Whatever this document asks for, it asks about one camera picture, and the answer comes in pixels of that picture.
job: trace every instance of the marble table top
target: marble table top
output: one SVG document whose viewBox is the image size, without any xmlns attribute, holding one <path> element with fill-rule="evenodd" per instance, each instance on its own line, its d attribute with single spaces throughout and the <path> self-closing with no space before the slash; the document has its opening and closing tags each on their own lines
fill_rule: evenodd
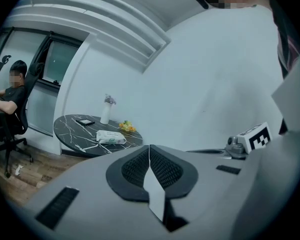
<svg viewBox="0 0 300 240">
<path fill-rule="evenodd" d="M 76 120 L 89 119 L 94 124 L 83 126 Z M 96 141 L 97 131 L 105 130 L 120 132 L 126 139 L 125 144 L 99 144 Z M 119 123 L 109 120 L 108 124 L 100 123 L 100 117 L 84 114 L 68 114 L 59 117 L 54 121 L 53 131 L 56 137 L 68 148 L 84 154 L 85 156 L 98 157 L 107 155 L 119 150 L 125 150 L 141 146 L 143 139 L 136 132 L 126 132 L 119 128 Z"/>
</svg>

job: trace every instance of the yellow flowers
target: yellow flowers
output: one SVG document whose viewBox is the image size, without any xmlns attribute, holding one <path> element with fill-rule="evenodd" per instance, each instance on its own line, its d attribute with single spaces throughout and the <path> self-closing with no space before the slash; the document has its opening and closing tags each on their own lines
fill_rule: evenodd
<svg viewBox="0 0 300 240">
<path fill-rule="evenodd" d="M 135 132 L 136 128 L 132 126 L 132 123 L 130 121 L 124 121 L 119 123 L 119 127 L 121 130 L 124 130 L 126 132 Z"/>
</svg>

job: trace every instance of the man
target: man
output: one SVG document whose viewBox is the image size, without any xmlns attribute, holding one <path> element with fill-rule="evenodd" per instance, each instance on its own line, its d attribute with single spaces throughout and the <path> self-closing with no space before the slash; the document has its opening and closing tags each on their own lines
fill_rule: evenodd
<svg viewBox="0 0 300 240">
<path fill-rule="evenodd" d="M 18 60 L 10 68 L 9 81 L 11 87 L 0 91 L 0 110 L 8 114 L 7 123 L 16 124 L 19 119 L 16 115 L 25 100 L 25 76 L 27 64 Z"/>
<path fill-rule="evenodd" d="M 282 76 L 285 78 L 291 71 L 300 55 L 300 38 L 296 29 L 289 20 L 288 16 L 276 2 L 276 0 L 197 0 L 205 9 L 209 6 L 220 9 L 254 7 L 256 5 L 264 6 L 272 11 L 273 20 L 278 28 L 279 44 L 278 59 L 282 69 Z M 287 131 L 285 122 L 279 134 Z"/>
</svg>

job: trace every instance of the wooden floor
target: wooden floor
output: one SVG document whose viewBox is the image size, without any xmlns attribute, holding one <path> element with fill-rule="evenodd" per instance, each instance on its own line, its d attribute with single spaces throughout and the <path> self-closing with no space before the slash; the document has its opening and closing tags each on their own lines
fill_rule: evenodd
<svg viewBox="0 0 300 240">
<path fill-rule="evenodd" d="M 6 178 L 5 151 L 0 152 L 0 187 L 8 200 L 23 206 L 42 186 L 62 174 L 65 170 L 86 158 L 68 155 L 54 155 L 31 146 L 18 145 L 22 150 L 33 157 L 16 151 L 10 153 L 8 171 L 10 178 Z M 22 165 L 20 175 L 15 175 L 18 165 Z"/>
</svg>

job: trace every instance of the black mesh panel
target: black mesh panel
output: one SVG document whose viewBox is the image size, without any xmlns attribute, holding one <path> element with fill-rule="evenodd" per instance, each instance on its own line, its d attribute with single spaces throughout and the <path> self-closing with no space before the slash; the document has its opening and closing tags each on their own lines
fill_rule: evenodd
<svg viewBox="0 0 300 240">
<path fill-rule="evenodd" d="M 151 169 L 163 189 L 170 187 L 183 175 L 183 169 L 178 164 L 150 149 Z"/>
<path fill-rule="evenodd" d="M 138 156 L 127 161 L 121 168 L 123 177 L 140 188 L 144 187 L 145 175 L 149 169 L 149 151 L 144 150 Z"/>
</svg>

